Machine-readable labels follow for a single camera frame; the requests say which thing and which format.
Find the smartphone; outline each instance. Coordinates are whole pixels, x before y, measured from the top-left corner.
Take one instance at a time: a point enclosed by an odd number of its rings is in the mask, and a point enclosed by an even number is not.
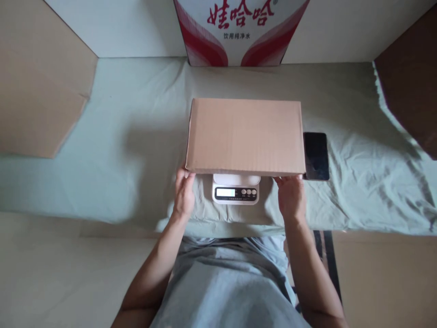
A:
[[[305,132],[306,180],[329,180],[328,144],[325,133]]]

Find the kitchen scale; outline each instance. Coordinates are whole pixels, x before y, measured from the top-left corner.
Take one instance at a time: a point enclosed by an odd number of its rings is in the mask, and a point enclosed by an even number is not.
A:
[[[218,204],[255,205],[260,181],[257,175],[213,174],[213,200]]]

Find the hand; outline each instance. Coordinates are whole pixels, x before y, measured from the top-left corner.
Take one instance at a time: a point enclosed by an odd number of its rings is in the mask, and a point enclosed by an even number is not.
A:
[[[193,183],[195,173],[190,173],[185,168],[178,169],[176,173],[176,188],[172,217],[188,221],[194,209]]]
[[[306,196],[302,176],[273,177],[278,185],[279,210],[284,222],[306,224]]]

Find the forearm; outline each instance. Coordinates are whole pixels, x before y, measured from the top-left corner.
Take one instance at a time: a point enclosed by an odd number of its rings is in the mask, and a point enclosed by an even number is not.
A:
[[[304,317],[310,324],[318,314],[344,321],[343,308],[337,291],[317,253],[312,233],[305,220],[285,220],[285,234],[290,265]]]
[[[121,311],[159,307],[187,221],[185,218],[171,216],[155,247],[127,290]]]

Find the person's left hand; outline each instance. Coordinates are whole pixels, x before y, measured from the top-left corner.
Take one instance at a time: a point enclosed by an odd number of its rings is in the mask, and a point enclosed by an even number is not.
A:
[[[176,173],[176,188],[172,214],[175,219],[188,221],[193,212],[195,200],[193,183],[195,176],[195,173],[191,173],[183,167],[178,169]]]

